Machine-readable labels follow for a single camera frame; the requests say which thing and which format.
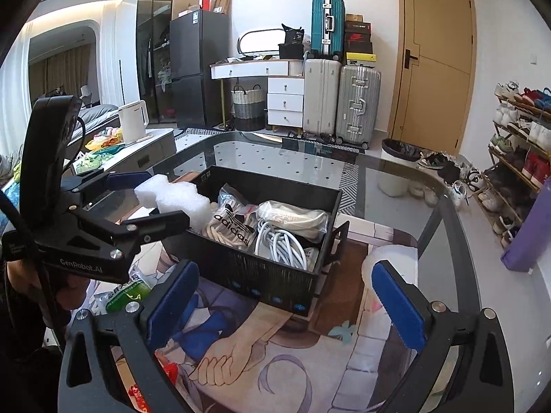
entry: human hand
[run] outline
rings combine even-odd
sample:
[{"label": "human hand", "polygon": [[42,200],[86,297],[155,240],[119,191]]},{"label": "human hand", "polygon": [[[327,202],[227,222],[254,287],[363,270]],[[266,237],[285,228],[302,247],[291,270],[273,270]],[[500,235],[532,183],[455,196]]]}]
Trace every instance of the human hand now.
[{"label": "human hand", "polygon": [[219,339],[210,346],[189,379],[201,385],[230,385],[245,370],[251,352],[252,344],[240,340],[237,333]]},{"label": "human hand", "polygon": [[[7,263],[8,278],[13,289],[37,301],[34,292],[41,290],[40,281],[32,262],[27,260]],[[67,287],[56,293],[56,300],[64,310],[78,309],[86,298],[86,289],[90,284],[88,278],[67,274]]]}]

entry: purple yoga mat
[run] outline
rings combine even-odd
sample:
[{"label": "purple yoga mat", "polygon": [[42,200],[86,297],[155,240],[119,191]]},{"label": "purple yoga mat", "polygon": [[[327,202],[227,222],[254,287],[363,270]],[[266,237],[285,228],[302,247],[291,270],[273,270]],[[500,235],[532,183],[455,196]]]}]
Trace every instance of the purple yoga mat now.
[{"label": "purple yoga mat", "polygon": [[528,272],[547,248],[551,240],[551,178],[539,192],[536,203],[522,224],[501,262],[509,270]]}]

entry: white foam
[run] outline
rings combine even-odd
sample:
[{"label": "white foam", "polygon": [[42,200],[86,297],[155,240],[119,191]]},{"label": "white foam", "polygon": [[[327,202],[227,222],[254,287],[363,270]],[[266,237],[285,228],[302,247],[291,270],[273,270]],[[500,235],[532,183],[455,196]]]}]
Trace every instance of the white foam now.
[{"label": "white foam", "polygon": [[157,208],[156,198],[160,188],[169,184],[169,178],[163,174],[157,174],[134,188],[134,194],[140,205],[145,208]]},{"label": "white foam", "polygon": [[156,203],[159,212],[181,210],[189,216],[189,225],[197,232],[202,231],[212,217],[210,200],[197,194],[197,187],[187,182],[173,183],[161,188]]}]

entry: teal suitcase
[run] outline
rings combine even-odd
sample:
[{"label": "teal suitcase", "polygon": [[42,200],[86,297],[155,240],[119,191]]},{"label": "teal suitcase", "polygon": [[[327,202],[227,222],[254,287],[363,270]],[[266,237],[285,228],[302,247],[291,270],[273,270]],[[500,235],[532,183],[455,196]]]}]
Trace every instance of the teal suitcase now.
[{"label": "teal suitcase", "polygon": [[312,0],[312,52],[316,57],[317,53],[342,60],[345,14],[343,0]]}]

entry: gray bedding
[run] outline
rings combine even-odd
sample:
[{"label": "gray bedding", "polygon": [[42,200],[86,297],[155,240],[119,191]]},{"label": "gray bedding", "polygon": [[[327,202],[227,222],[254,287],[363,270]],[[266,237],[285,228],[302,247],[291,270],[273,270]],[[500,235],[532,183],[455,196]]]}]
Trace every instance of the gray bedding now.
[{"label": "gray bedding", "polygon": [[[104,122],[109,118],[117,116],[116,112],[118,111],[117,106],[111,104],[101,104],[99,106],[85,108],[80,111],[78,114],[84,124],[86,125],[86,132],[94,130],[94,128]],[[80,123],[77,123],[71,141],[82,136],[82,127]]]}]

